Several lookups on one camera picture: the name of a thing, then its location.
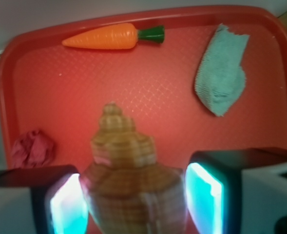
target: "toy carrot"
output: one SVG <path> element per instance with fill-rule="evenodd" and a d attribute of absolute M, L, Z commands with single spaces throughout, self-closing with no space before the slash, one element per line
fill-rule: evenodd
<path fill-rule="evenodd" d="M 87 49 L 131 49 L 137 41 L 164 41 L 164 26 L 137 30 L 131 23 L 121 23 L 90 30 L 62 41 L 62 45 Z"/>

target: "seashell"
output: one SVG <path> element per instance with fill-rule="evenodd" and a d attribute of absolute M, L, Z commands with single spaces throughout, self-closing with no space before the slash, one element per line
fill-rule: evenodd
<path fill-rule="evenodd" d="M 114 103 L 104 106 L 99 125 L 94 163 L 80 176 L 96 225 L 104 234 L 183 233 L 183 171 L 157 163 L 153 139 Z"/>

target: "light blue cloth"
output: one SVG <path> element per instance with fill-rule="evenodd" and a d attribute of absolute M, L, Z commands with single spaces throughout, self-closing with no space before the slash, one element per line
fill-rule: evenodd
<path fill-rule="evenodd" d="M 216 116 L 223 116 L 242 94 L 245 73 L 240 66 L 249 35 L 235 35 L 220 25 L 202 58 L 195 91 Z"/>

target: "orange plastic tray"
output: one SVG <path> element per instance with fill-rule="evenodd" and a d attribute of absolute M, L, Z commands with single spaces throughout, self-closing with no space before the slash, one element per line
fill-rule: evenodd
<path fill-rule="evenodd" d="M 138 29 L 163 24 L 165 41 L 139 42 L 124 51 L 60 44 L 120 22 L 132 22 Z M 242 60 L 246 88 L 224 117 L 215 117 L 193 85 L 221 23 L 250 38 Z M 57 144 L 52 164 L 70 163 L 83 171 L 93 161 L 90 139 L 102 107 L 111 101 L 135 119 L 138 131 L 154 136 L 158 160 L 169 166 L 185 169 L 197 150 L 287 149 L 287 33 L 260 8 L 204 6 L 91 19 L 18 36 L 0 59 L 0 118 L 8 166 L 17 137 L 40 128 Z M 187 232 L 194 232 L 189 226 Z"/>

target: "cyan led light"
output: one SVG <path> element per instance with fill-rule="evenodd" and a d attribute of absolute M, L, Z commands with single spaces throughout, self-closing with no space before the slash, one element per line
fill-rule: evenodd
<path fill-rule="evenodd" d="M 84 234 L 88 223 L 88 207 L 84 200 L 79 174 L 73 174 L 50 200 L 56 234 Z"/>
<path fill-rule="evenodd" d="M 223 229 L 223 184 L 200 164 L 186 171 L 188 209 L 201 234 L 221 234 Z"/>

